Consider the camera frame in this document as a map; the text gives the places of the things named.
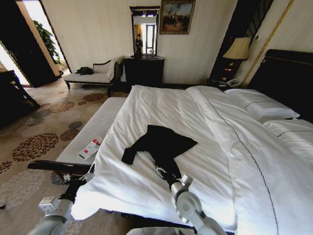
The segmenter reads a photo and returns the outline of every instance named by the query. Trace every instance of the green plant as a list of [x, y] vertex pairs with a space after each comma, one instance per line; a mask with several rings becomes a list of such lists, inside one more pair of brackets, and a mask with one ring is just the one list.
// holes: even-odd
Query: green plant
[[41, 38], [43, 39], [45, 47], [48, 49], [48, 52], [49, 52], [51, 58], [53, 59], [53, 62], [55, 64], [62, 65], [59, 53], [56, 52], [56, 48], [54, 46], [55, 43], [51, 39], [51, 36], [53, 36], [52, 33], [50, 33], [48, 30], [43, 28], [43, 24], [42, 23], [39, 23], [38, 21], [34, 21], [34, 24], [35, 24], [35, 26], [36, 26], [36, 28], [37, 28]]

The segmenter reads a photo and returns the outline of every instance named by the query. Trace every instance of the carpet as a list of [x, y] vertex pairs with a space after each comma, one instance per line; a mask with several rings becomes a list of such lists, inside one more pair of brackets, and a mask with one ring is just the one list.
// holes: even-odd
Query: carpet
[[[44, 215], [38, 207], [42, 198], [59, 196], [66, 188], [51, 171], [28, 170], [27, 165], [54, 161], [108, 98], [107, 88], [71, 84], [68, 90], [62, 78], [26, 91], [41, 108], [0, 129], [0, 206], [6, 205], [0, 210], [2, 235], [28, 234]], [[83, 221], [71, 218], [66, 234], [125, 235], [132, 225], [132, 218], [99, 210]]]

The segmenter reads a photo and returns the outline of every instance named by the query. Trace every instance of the painting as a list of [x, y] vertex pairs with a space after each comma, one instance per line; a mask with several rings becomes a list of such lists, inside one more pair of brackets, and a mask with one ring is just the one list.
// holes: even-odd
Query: painting
[[189, 34], [196, 0], [162, 0], [160, 34]]

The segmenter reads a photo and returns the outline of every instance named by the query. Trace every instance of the mirror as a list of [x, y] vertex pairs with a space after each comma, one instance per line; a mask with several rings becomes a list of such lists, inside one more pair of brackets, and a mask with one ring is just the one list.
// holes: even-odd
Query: mirror
[[131, 6], [134, 56], [157, 55], [159, 6]]

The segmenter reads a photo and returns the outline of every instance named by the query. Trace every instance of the open door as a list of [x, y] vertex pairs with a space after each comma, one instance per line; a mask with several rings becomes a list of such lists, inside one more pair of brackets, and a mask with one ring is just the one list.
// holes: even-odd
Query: open door
[[33, 87], [57, 80], [19, 7], [13, 0], [2, 6], [0, 40]]

